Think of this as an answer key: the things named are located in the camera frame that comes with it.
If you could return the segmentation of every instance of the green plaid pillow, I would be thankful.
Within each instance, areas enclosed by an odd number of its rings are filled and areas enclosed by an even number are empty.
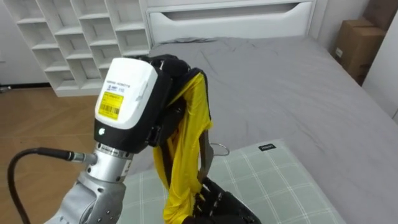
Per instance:
[[[281,140],[216,157],[209,177],[245,203],[263,224],[345,223]],[[119,223],[163,223],[167,191],[156,171],[129,176],[125,184]]]

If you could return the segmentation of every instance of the yellow label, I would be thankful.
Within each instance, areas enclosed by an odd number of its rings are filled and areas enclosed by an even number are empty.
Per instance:
[[[98,113],[107,118],[117,120],[119,117],[120,107],[123,102],[123,96],[110,92],[104,92]]]

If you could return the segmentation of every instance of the yellow shirt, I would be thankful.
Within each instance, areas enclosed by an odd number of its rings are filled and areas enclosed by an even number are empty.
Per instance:
[[[201,190],[201,183],[197,179],[199,137],[212,125],[204,74],[199,73],[192,78],[171,103],[181,96],[187,102],[187,108],[178,131],[167,140],[173,160],[170,188],[165,176],[161,148],[154,148],[157,173],[169,191],[163,211],[166,224],[181,224],[187,216],[192,215],[195,195]]]

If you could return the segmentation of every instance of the white wall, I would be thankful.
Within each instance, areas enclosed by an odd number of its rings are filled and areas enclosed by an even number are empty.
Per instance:
[[[318,38],[319,43],[330,50],[337,38],[341,22],[361,17],[368,2],[369,0],[329,0]]]
[[[32,51],[26,45],[17,26],[0,1],[0,83],[48,82]]]
[[[153,6],[173,6],[181,4],[199,4],[211,2],[226,2],[239,0],[147,0],[148,7]],[[341,22],[345,19],[359,18],[369,0],[318,0],[315,10],[314,22],[320,23],[319,43],[327,49],[330,49],[335,41],[336,35],[340,29]],[[326,7],[325,18],[323,11],[318,10]]]
[[[398,16],[395,17],[363,88],[392,118],[398,110]]]

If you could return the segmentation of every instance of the cubby shelf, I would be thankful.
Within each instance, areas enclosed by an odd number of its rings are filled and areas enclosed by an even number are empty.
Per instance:
[[[149,53],[141,0],[3,0],[58,96],[97,95],[116,57]]]
[[[44,17],[28,17],[17,21],[17,24],[31,24],[45,22]]]

